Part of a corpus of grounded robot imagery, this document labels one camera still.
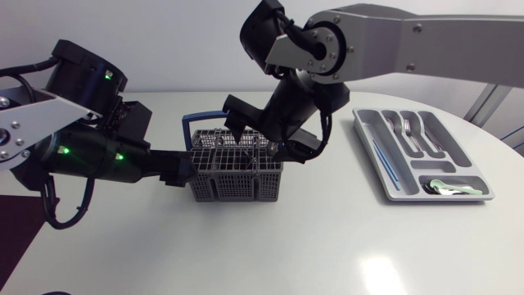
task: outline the silver metal plate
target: silver metal plate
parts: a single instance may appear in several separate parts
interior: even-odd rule
[[[6,160],[12,159],[27,147],[91,113],[89,109],[64,98],[52,93],[46,94],[51,94],[55,98],[0,111],[0,128],[10,134],[9,142],[0,147],[0,152],[8,154]],[[17,139],[22,139],[24,144],[16,145]]]

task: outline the gray plastic tray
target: gray plastic tray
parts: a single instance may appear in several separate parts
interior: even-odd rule
[[[432,112],[355,108],[353,113],[355,129],[390,200],[485,201],[495,197],[475,163]],[[393,123],[395,132],[386,118]],[[406,119],[422,151],[418,151],[406,135],[403,123]],[[440,145],[441,151],[429,138]],[[382,164],[373,140],[398,175],[398,190]],[[482,195],[430,194],[422,186],[432,179],[440,179],[447,184],[467,184],[481,190]]]

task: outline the blue handle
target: blue handle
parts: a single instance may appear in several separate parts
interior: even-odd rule
[[[200,113],[188,114],[182,117],[183,140],[186,143],[186,150],[191,151],[191,130],[189,129],[189,122],[197,120],[220,119],[226,118],[228,113],[223,111],[203,111]]]

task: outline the black cable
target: black cable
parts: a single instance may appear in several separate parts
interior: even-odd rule
[[[322,126],[322,141],[320,142],[320,145],[318,146],[316,150],[312,151],[308,156],[305,156],[305,157],[298,155],[297,153],[293,151],[293,147],[290,146],[288,138],[287,138],[287,134],[286,134],[287,128],[282,126],[281,128],[282,141],[284,142],[284,147],[287,149],[291,157],[294,157],[298,161],[308,161],[308,160],[314,159],[315,157],[318,157],[323,152],[326,145],[328,145],[329,137],[331,136],[332,115],[329,114],[325,116],[321,112],[320,113],[320,124]]]
[[[60,222],[56,219],[56,191],[55,191],[55,182],[52,176],[49,176],[49,179],[45,183],[43,189],[40,191],[40,196],[42,197],[43,204],[43,214],[45,215],[46,221],[54,229],[67,229],[73,225],[76,225],[82,217],[84,217],[85,212],[89,208],[89,203],[91,202],[91,197],[93,196],[93,190],[95,186],[95,179],[88,178],[85,184],[84,197],[82,199],[82,205],[76,207],[78,212],[68,221]]]
[[[316,43],[312,43],[305,37],[302,29],[295,25],[294,20],[289,20],[281,11],[276,12],[276,17],[282,22],[280,25],[284,33],[296,46],[311,53],[317,60],[325,58],[325,52],[317,47]]]
[[[59,62],[58,58],[50,57],[46,61],[42,61],[33,65],[27,66],[13,66],[6,69],[0,70],[0,77],[10,76],[10,75],[23,75],[28,73],[34,73],[36,71],[46,70],[50,67],[55,66]]]
[[[22,77],[21,75],[9,75],[8,77],[11,77],[13,79],[17,79],[18,82],[20,82],[22,84],[22,86],[24,86],[25,90],[27,91],[27,94],[29,95],[29,102],[30,103],[36,102],[36,97],[34,96],[34,90],[31,87],[31,85],[29,84],[29,82],[27,82],[27,80],[24,79],[24,77]]]

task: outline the white table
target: white table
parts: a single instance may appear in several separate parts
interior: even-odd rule
[[[270,93],[234,93],[262,107]],[[153,111],[146,140],[183,150],[182,115],[221,108],[227,93],[127,93]],[[434,111],[495,191],[481,203],[390,202],[353,128],[354,107]],[[221,126],[200,122],[194,128]],[[319,130],[317,116],[306,129]],[[97,181],[72,229],[44,225],[5,294],[523,294],[524,160],[443,111],[352,93],[319,158],[287,163],[278,202],[196,203],[157,178]],[[59,217],[84,181],[57,178]],[[3,194],[28,194],[7,172]]]

